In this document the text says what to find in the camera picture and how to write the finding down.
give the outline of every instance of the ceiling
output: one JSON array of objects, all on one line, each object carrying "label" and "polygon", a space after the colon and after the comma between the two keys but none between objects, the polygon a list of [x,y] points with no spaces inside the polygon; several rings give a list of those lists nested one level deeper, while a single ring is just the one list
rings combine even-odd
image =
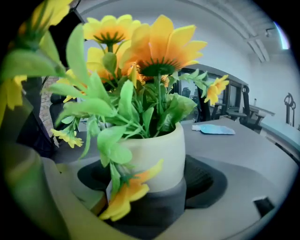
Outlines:
[{"label": "ceiling", "polygon": [[[78,12],[96,5],[126,0],[81,0]],[[260,62],[269,61],[274,54],[284,54],[273,21],[251,0],[174,0],[198,6],[214,14],[232,27]]]}]

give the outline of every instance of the blue packet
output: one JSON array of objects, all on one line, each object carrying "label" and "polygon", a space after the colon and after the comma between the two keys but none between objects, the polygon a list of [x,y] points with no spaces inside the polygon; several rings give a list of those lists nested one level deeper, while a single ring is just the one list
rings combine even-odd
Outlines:
[{"label": "blue packet", "polygon": [[193,125],[192,130],[201,131],[205,134],[225,134],[234,135],[235,131],[226,126],[218,126],[213,124]]}]

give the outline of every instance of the blue object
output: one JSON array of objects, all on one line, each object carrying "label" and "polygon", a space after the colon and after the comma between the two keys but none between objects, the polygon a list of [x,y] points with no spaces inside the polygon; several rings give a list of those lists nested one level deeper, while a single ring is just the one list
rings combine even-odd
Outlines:
[{"label": "blue object", "polygon": [[234,135],[235,131],[226,126],[218,126],[213,124],[202,124],[200,125],[200,131],[205,134],[226,134]]}]

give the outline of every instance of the brick wall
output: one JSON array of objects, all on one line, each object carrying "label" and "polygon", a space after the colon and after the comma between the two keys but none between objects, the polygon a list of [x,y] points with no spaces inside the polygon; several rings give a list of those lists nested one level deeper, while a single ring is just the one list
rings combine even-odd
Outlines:
[{"label": "brick wall", "polygon": [[[57,77],[49,77],[47,79],[47,81],[45,82],[43,89],[49,87],[51,84],[55,83],[57,80],[58,80]],[[52,132],[50,132],[50,129],[53,128],[53,124],[52,124],[52,120],[51,120],[50,112],[49,112],[49,107],[51,105],[50,96],[51,96],[51,93],[43,92],[39,117],[41,118],[44,126],[46,127],[49,136],[52,136]]]}]

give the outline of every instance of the white flower pot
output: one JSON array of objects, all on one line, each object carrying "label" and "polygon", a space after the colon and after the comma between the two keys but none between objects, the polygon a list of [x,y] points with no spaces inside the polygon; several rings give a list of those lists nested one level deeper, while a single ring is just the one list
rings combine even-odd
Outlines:
[{"label": "white flower pot", "polygon": [[186,153],[180,123],[176,123],[176,129],[167,135],[147,139],[127,139],[121,144],[132,152],[130,164],[135,166],[132,173],[146,171],[159,160],[164,160],[162,171],[146,182],[150,193],[171,189],[183,178]]}]

